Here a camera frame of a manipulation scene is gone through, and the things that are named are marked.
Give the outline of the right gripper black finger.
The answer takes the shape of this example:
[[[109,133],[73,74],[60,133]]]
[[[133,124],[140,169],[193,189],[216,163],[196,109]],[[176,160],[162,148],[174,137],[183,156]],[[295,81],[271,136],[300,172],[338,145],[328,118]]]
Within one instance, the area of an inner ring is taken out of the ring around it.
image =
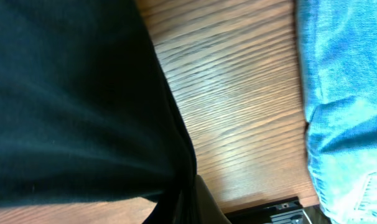
[[[194,177],[192,187],[194,224],[231,224],[218,207],[205,181],[200,175]]]

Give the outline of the black t-shirt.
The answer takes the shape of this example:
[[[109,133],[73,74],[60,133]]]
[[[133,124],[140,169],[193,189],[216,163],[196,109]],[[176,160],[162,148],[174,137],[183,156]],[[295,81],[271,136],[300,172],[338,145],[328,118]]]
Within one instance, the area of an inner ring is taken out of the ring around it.
[[[134,1],[0,1],[0,207],[144,197],[148,223],[199,223],[196,173]]]

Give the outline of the light blue denim jeans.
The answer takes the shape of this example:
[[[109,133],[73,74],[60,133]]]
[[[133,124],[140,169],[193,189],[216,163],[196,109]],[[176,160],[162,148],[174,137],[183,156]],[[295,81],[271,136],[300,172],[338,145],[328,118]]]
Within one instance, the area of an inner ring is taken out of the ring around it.
[[[334,223],[377,223],[377,1],[299,0],[308,169]]]

